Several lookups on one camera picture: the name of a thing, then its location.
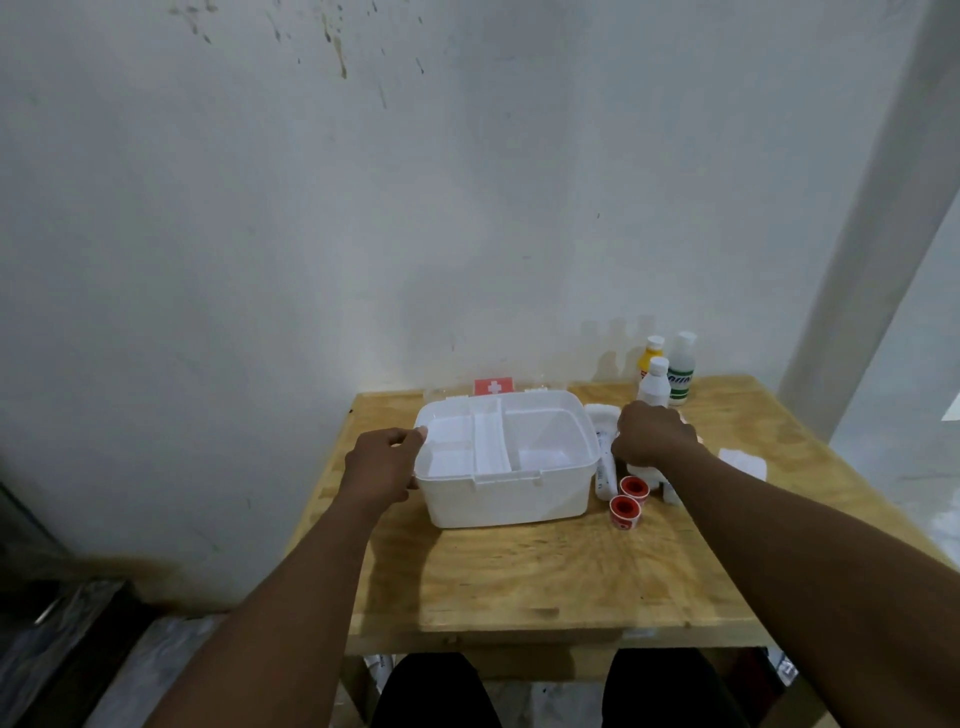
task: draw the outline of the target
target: red cross label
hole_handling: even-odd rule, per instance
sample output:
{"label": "red cross label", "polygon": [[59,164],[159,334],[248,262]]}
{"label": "red cross label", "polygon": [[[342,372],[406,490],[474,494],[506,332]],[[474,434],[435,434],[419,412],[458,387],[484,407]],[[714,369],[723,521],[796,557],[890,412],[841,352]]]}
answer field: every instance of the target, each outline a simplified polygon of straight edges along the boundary
{"label": "red cross label", "polygon": [[514,378],[502,376],[497,379],[475,379],[473,381],[473,395],[502,395],[504,392],[514,391]]}

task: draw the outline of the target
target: bottle label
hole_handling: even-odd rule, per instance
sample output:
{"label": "bottle label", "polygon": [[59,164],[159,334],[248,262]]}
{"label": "bottle label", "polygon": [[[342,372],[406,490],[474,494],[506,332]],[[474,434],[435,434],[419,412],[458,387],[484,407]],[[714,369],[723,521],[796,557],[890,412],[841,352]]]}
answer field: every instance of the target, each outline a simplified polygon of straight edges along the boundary
{"label": "bottle label", "polygon": [[693,379],[693,370],[689,372],[678,372],[670,369],[666,373],[666,378],[670,382],[670,399],[673,401],[685,400],[690,392],[690,380]]}

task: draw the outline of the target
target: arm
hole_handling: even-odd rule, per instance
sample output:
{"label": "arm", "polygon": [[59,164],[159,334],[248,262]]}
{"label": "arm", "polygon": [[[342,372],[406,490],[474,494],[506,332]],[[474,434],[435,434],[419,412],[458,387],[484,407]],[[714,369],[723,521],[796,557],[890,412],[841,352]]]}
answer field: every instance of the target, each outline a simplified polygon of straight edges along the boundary
{"label": "arm", "polygon": [[613,453],[658,468],[737,589],[851,728],[960,720],[960,574],[713,457],[663,407],[624,408]]}
{"label": "arm", "polygon": [[425,428],[360,436],[330,507],[190,661],[146,728],[330,721],[367,540],[407,499],[424,437]]}

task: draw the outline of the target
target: white plastic box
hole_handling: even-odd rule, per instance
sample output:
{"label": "white plastic box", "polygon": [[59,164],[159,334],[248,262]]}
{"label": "white plastic box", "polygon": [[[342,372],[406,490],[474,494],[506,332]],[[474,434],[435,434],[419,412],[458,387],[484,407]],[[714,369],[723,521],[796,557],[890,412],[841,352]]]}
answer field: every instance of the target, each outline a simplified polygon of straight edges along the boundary
{"label": "white plastic box", "polygon": [[584,406],[566,391],[427,404],[414,474],[440,528],[550,521],[587,510],[600,459]]}

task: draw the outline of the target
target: forearm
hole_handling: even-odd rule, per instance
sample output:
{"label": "forearm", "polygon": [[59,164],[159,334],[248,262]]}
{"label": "forearm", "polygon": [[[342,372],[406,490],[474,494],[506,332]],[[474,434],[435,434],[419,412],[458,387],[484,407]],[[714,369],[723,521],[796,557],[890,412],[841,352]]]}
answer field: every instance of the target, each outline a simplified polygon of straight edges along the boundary
{"label": "forearm", "polygon": [[326,725],[374,523],[334,500],[204,645],[147,728]]}
{"label": "forearm", "polygon": [[960,715],[960,576],[690,447],[660,469],[771,636],[845,725]]}

